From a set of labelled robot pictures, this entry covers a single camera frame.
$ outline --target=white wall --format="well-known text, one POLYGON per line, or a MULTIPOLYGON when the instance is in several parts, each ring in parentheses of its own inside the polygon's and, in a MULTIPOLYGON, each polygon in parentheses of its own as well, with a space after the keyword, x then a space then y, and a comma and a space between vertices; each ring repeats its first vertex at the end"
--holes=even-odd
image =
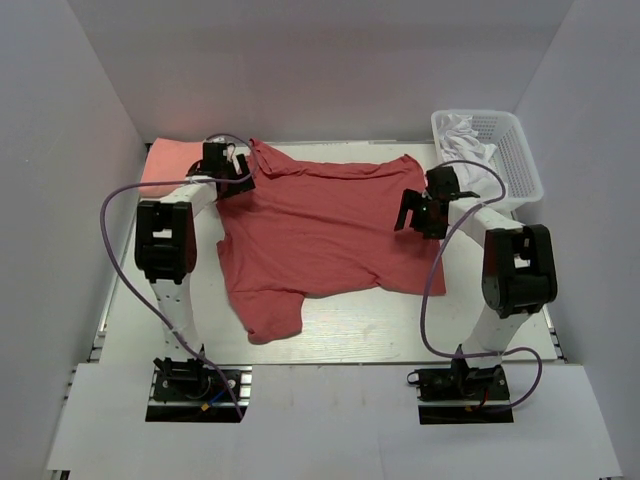
MULTIPOLYGON (((40 479, 112 270, 106 194, 144 147, 63 0, 0 2, 0 476, 40 479)), ((133 197, 114 205, 121 244, 133 197)))
POLYGON ((640 3, 576 0, 516 114, 545 187, 521 216, 551 229, 560 341, 640 478, 640 3))
POLYGON ((419 139, 512 111, 571 0, 70 0, 143 138, 419 139))

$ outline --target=pink towel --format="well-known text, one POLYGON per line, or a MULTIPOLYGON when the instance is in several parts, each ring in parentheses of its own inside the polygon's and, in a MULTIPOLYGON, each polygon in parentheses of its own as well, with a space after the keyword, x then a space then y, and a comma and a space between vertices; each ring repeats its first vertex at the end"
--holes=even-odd
MULTIPOLYGON (((141 182, 182 180, 189 167, 202 159, 202 142, 177 142, 158 138, 147 155, 141 182)), ((162 187, 140 187, 140 195, 147 198, 164 197, 179 185, 162 187)))
MULTIPOLYGON (((375 286, 422 293, 438 242, 393 231, 403 190, 424 189, 418 162, 300 162, 253 142, 256 189, 217 203, 220 264, 252 343, 300 333, 306 295, 375 286)), ((431 293, 445 293, 441 265, 431 293)))

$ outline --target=purple cable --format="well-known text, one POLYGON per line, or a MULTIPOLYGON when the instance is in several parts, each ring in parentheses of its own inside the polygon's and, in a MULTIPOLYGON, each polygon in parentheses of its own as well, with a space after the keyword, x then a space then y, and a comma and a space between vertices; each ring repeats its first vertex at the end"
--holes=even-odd
POLYGON ((164 323, 167 326, 167 328, 171 331, 171 333, 173 333, 173 335, 176 337, 176 340, 178 340, 178 343, 182 345, 182 348, 184 348, 193 357, 209 365, 218 373, 218 375, 220 375, 220 378, 224 382, 225 388, 227 389, 227 391, 229 392, 229 395, 231 396, 231 401, 233 402, 236 412, 238 412, 238 416, 240 417, 240 420, 242 420, 243 415, 242 415, 242 410, 240 409, 240 405, 238 404, 238 399, 236 398, 236 394, 233 393, 233 389, 229 386, 229 382, 227 381, 227 377, 225 376, 225 374, 222 372, 222 370, 220 370, 220 368, 215 363, 213 363, 207 357, 205 357, 204 355, 201 355, 200 353, 196 352, 193 348, 191 348, 189 344, 186 342, 186 340, 184 339, 184 337, 179 332, 174 330, 173 323, 171 323, 171 320, 169 320, 160 310, 158 310, 153 304, 151 304, 151 302, 149 302, 146 298, 144 298, 144 295, 142 295, 142 293, 140 293, 140 291, 131 283, 131 281, 127 278, 124 271, 120 267, 118 260, 116 259, 115 253, 113 252, 113 247, 111 246, 111 241, 109 240, 109 235, 107 233, 106 217, 107 217, 107 207, 109 205, 109 202, 111 202, 111 200, 113 200, 115 196, 127 190, 131 190, 133 188, 139 188, 139 187, 161 187, 165 185, 190 185, 194 183, 195 184, 242 183, 245 180, 247 180, 249 177, 251 177, 256 171, 256 169, 258 168, 258 154, 253 148, 253 146, 250 143, 242 140, 241 138, 238 138, 235 135, 231 135, 228 133, 219 133, 216 135, 211 135, 210 137, 207 137, 207 140, 214 137, 230 137, 249 147, 249 150, 251 151, 252 157, 254 158, 254 161, 255 161, 255 165, 251 170, 251 172, 245 175, 244 177, 236 180, 231 180, 226 178, 206 178, 206 179, 198 179, 195 181, 170 180, 170 181, 164 181, 164 182, 140 182, 140 183, 132 183, 130 185, 125 185, 123 187, 117 188, 116 190, 111 192, 109 195, 107 195, 107 198, 105 198, 104 202, 102 202, 102 207, 100 208, 100 232, 102 233, 102 241, 104 242, 104 247, 107 250, 107 255, 109 256, 111 265, 113 265, 113 268, 116 271, 116 274, 118 275, 118 277, 120 277, 120 280, 122 280, 122 283, 124 283, 127 286, 127 288, 131 291, 131 293, 133 293, 133 295, 138 300, 140 300, 147 308, 149 308, 149 310, 151 310, 160 320, 162 320, 162 323, 164 323))
POLYGON ((474 205, 473 207, 471 207, 468 211, 466 211, 464 213, 464 215, 462 215, 462 217, 460 217, 460 219, 456 223, 454 223, 451 226, 451 228, 447 232, 447 235, 445 236, 444 240, 442 241, 442 245, 440 245, 440 249, 438 250, 438 253, 436 254, 436 257, 435 257, 435 259, 433 261, 433 265, 431 266, 431 270, 429 271, 429 276, 427 277, 427 283, 426 283, 426 285, 424 287, 424 294, 422 295, 422 307, 420 309, 420 336, 422 337, 422 343, 424 343, 424 346, 427 347, 427 350, 429 350, 434 355, 437 355, 437 356, 443 357, 443 358, 448 358, 448 359, 497 357, 497 356, 500 356, 500 355, 506 357, 508 355, 513 355, 514 353, 518 353, 518 352, 529 352, 529 353, 531 353, 535 357, 536 362, 538 364, 538 372, 536 374, 535 380, 533 381, 533 385, 527 391, 527 393, 525 393, 522 397, 520 397, 515 402, 511 403, 511 405, 509 407, 503 408, 503 409, 492 409, 491 410, 492 412, 499 412, 499 411, 502 411, 502 410, 506 410, 508 408, 516 407, 516 406, 520 405, 521 403, 525 402, 533 394, 533 392, 536 390, 536 388, 538 388, 538 385, 540 384, 540 379, 542 378, 542 358, 540 358, 540 355, 538 354, 538 352, 536 352, 533 348, 530 348, 530 347, 516 347, 516 348, 512 348, 511 350, 507 350, 507 351, 503 352, 502 354, 500 352, 469 353, 469 354, 447 353, 447 352, 441 352, 439 350, 436 350, 433 346, 431 346, 431 344, 429 343, 429 340, 427 339, 427 326, 426 326, 427 301, 429 299, 429 293, 431 292, 431 286, 432 286, 433 280, 435 278, 436 269, 438 268, 438 263, 440 262, 440 259, 442 258, 442 254, 444 253, 444 250, 447 248, 447 245, 451 241, 451 238, 453 237, 453 234, 456 232, 456 230, 458 230, 460 228, 460 226, 465 222, 465 220, 467 220, 470 216, 474 215, 481 208, 483 208, 483 207, 485 207, 487 205, 491 205, 492 203, 499 202, 500 200, 502 200, 503 198, 505 198, 507 196, 507 187, 505 186, 505 184, 502 181, 502 179, 491 168, 489 168, 486 165, 483 165, 481 163, 472 162, 470 160, 452 160, 452 161, 449 161, 449 162, 444 162, 444 163, 440 164, 436 168, 443 167, 443 166, 446 166, 446 165, 453 165, 453 164, 456 164, 456 163, 464 163, 464 164, 468 164, 468 165, 474 165, 476 167, 480 167, 483 170, 486 170, 487 172, 491 173, 491 175, 493 175, 496 178, 496 180, 498 180, 498 183, 500 184, 501 193, 496 198, 492 198, 491 200, 487 200, 484 203, 478 203, 477 205, 474 205))

